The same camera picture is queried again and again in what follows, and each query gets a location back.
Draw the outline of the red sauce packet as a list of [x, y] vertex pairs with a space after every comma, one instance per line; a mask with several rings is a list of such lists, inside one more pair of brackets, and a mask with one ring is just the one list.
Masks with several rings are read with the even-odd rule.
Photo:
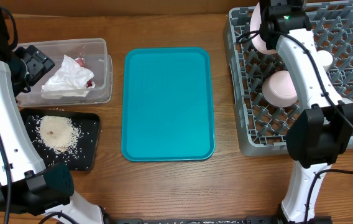
[[89, 70], [86, 66], [85, 59], [82, 57], [77, 57], [74, 61], [80, 66], [80, 70], [78, 72], [79, 81], [82, 86], [85, 88], [94, 88], [95, 82], [93, 81], [94, 73]]

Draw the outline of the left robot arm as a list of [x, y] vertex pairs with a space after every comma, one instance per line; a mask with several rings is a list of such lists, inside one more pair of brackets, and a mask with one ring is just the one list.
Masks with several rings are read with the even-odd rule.
[[74, 188], [63, 163], [46, 166], [34, 148], [16, 97], [35, 85], [54, 62], [33, 45], [18, 44], [0, 6], [0, 212], [29, 213], [61, 223], [111, 223], [103, 207], [89, 203]]

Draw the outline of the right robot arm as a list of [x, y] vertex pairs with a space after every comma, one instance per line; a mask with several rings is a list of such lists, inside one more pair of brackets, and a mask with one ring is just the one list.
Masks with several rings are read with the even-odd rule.
[[326, 173], [343, 154], [353, 133], [353, 104], [331, 85], [314, 43], [304, 1], [260, 1], [260, 39], [277, 53], [290, 74], [300, 115], [287, 132], [295, 165], [280, 205], [287, 223], [317, 223], [314, 205]]

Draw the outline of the white paper cup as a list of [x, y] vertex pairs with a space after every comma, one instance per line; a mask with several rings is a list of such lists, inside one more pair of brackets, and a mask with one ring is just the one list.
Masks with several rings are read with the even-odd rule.
[[319, 50], [317, 51], [317, 54], [320, 59], [321, 65], [323, 66], [324, 70], [327, 72], [334, 60], [332, 54], [326, 50]]

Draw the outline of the grey small bowl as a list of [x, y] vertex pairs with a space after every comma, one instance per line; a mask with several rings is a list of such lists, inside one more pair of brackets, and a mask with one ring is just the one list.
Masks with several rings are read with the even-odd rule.
[[350, 99], [348, 99], [348, 98], [342, 97], [342, 103], [343, 103], [344, 105], [351, 105], [351, 106], [353, 106], [353, 101], [350, 100]]

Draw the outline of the pink bowl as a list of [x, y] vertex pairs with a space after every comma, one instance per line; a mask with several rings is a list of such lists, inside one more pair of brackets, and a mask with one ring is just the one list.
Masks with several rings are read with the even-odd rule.
[[262, 93], [265, 99], [276, 107], [289, 107], [298, 99], [291, 76], [286, 70], [269, 76], [262, 85]]

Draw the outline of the white napkin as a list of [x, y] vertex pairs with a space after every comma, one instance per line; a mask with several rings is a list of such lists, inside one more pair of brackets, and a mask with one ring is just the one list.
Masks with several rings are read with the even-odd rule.
[[42, 97], [46, 99], [86, 97], [89, 91], [79, 81], [79, 70], [80, 66], [74, 58], [64, 55], [61, 67], [42, 86]]

